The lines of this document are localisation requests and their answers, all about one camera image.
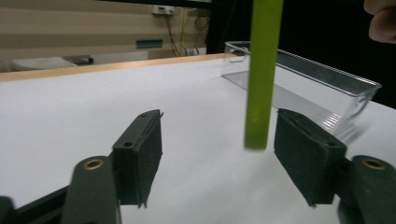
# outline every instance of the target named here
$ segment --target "beige wall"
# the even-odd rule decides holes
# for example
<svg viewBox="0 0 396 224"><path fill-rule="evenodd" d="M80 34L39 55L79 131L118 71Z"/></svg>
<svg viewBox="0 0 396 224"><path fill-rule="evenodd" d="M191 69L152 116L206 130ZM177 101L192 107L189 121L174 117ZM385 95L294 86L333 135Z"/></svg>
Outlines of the beige wall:
<svg viewBox="0 0 396 224"><path fill-rule="evenodd" d="M148 38L163 39L161 50L169 52L165 19L151 10L149 5L93 0L1 0L0 60L142 51L135 41ZM179 8L170 17L178 48L204 46L205 34L194 21L206 13Z"/></svg>

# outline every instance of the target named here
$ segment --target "white table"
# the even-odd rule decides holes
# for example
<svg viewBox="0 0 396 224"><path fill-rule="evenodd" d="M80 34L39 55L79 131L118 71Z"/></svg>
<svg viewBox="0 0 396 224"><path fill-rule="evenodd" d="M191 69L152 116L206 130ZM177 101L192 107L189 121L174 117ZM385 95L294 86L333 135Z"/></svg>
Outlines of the white table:
<svg viewBox="0 0 396 224"><path fill-rule="evenodd" d="M0 194L17 207L69 184L81 160L108 155L140 113L161 109L163 158L147 209L123 223L337 223L313 209L274 149L243 149L246 92L220 76L222 60L0 82ZM344 141L347 157L396 165L396 111L370 103Z"/></svg>

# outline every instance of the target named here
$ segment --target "transparent tray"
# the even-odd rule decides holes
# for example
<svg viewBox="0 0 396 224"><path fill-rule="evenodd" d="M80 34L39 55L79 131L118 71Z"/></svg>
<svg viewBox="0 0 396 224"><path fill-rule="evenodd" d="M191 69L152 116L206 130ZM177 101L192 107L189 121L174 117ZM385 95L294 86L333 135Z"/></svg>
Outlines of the transparent tray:
<svg viewBox="0 0 396 224"><path fill-rule="evenodd" d="M226 42L222 76L247 89L249 42ZM304 114L334 135L353 126L381 85L278 51L272 105Z"/></svg>

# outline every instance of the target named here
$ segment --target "green stick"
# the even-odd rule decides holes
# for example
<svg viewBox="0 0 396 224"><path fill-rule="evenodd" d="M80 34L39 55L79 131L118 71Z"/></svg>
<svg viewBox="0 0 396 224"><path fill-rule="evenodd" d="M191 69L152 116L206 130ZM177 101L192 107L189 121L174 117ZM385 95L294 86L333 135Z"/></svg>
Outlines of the green stick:
<svg viewBox="0 0 396 224"><path fill-rule="evenodd" d="M283 0L254 0L245 148L267 146Z"/></svg>

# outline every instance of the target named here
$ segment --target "human hand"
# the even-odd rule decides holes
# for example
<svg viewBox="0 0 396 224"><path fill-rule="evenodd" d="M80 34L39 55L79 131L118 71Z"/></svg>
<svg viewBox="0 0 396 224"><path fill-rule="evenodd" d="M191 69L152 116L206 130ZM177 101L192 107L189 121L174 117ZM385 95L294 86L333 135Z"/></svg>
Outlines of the human hand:
<svg viewBox="0 0 396 224"><path fill-rule="evenodd" d="M396 44L396 0L364 0L364 9L374 15L370 24L370 38Z"/></svg>

